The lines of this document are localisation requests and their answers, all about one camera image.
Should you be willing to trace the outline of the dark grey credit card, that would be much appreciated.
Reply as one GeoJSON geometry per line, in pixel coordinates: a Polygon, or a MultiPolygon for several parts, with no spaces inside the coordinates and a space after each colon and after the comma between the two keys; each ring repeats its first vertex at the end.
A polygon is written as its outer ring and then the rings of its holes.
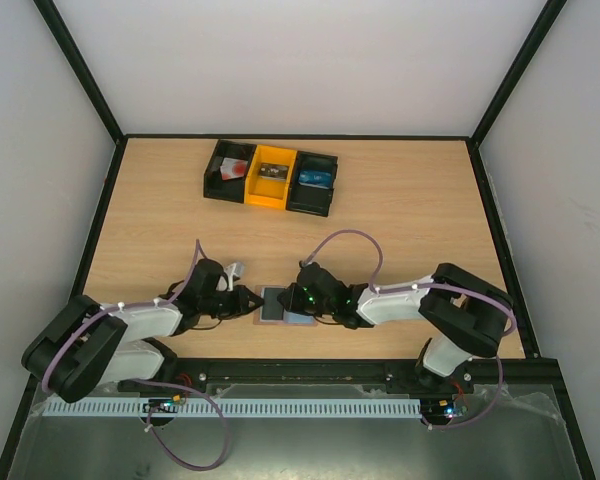
{"type": "Polygon", "coordinates": [[[264,301],[260,309],[260,320],[265,323],[281,322],[284,320],[284,307],[278,300],[278,296],[283,293],[284,287],[264,286],[261,290],[261,297],[264,301]]]}

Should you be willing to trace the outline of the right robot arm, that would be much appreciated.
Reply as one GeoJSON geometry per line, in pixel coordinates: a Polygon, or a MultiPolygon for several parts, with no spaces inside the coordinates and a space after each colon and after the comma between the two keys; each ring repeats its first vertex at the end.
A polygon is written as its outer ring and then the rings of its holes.
{"type": "Polygon", "coordinates": [[[278,295],[288,312],[329,316],[349,329],[424,319],[439,332],[426,341],[415,367],[418,384],[435,392],[474,357],[497,356],[503,337],[517,328],[511,297],[451,263],[412,282],[345,285],[317,263],[303,266],[278,295]]]}

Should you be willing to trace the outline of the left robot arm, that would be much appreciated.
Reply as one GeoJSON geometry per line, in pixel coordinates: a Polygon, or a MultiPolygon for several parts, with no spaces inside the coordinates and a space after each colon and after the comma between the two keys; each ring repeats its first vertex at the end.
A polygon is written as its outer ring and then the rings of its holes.
{"type": "Polygon", "coordinates": [[[203,258],[145,302],[101,304],[76,295],[26,347],[21,364],[67,403],[102,384],[153,380],[175,358],[160,339],[194,329],[204,316],[232,320],[263,306],[261,296],[239,284],[242,269],[203,258]]]}

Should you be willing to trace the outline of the light blue credit card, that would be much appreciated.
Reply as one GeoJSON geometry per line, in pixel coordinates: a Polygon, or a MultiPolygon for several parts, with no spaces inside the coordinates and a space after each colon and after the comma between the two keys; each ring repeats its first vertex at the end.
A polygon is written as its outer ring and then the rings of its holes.
{"type": "Polygon", "coordinates": [[[314,325],[315,319],[311,315],[304,315],[295,312],[286,311],[283,316],[283,320],[288,325],[296,325],[296,326],[308,326],[314,325]]]}

